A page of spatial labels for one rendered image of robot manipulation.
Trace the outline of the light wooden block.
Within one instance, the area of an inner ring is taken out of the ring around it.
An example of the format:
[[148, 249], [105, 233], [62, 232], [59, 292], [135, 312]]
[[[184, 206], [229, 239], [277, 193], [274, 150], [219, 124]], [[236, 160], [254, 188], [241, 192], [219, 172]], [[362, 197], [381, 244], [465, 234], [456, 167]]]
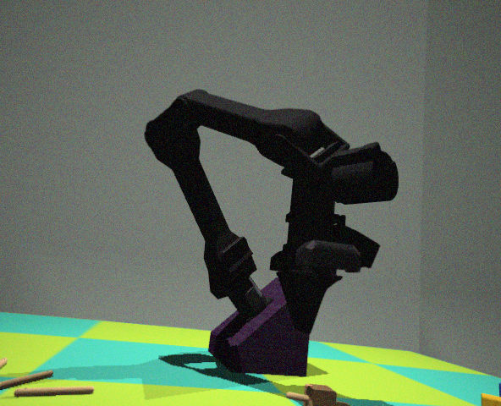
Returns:
[[305, 395], [309, 402], [304, 402], [304, 406], [336, 406], [337, 393], [327, 385], [306, 383]]

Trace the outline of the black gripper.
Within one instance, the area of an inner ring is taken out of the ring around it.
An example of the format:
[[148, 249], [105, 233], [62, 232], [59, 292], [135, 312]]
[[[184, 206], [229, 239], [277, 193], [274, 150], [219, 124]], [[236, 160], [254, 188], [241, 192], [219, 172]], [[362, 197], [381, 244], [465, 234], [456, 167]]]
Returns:
[[322, 298], [343, 276], [336, 270], [361, 272], [361, 254], [352, 244], [333, 243], [333, 225], [339, 222], [334, 207], [316, 202], [295, 202], [286, 215], [287, 244], [271, 257], [296, 331], [310, 334]]

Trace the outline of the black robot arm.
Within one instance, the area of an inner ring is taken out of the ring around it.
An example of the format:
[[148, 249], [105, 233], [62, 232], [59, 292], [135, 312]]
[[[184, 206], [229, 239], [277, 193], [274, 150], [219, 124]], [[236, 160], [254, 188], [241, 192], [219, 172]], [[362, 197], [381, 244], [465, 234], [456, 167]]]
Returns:
[[[313, 111], [264, 110], [201, 89], [178, 96], [146, 124], [146, 143], [157, 160], [173, 170], [205, 239], [211, 293], [217, 299], [228, 296], [239, 320], [252, 320], [273, 298], [265, 297], [251, 278], [257, 270], [253, 253], [245, 237], [230, 231], [206, 177], [199, 159], [200, 126], [248, 141], [262, 156], [284, 167], [281, 174], [293, 179], [290, 205], [316, 202], [335, 207], [335, 201], [350, 205], [390, 201], [397, 195], [396, 163], [379, 143], [349, 149]], [[380, 248], [345, 226], [345, 215], [333, 225], [333, 243], [354, 245], [361, 254], [361, 267], [368, 268]]]

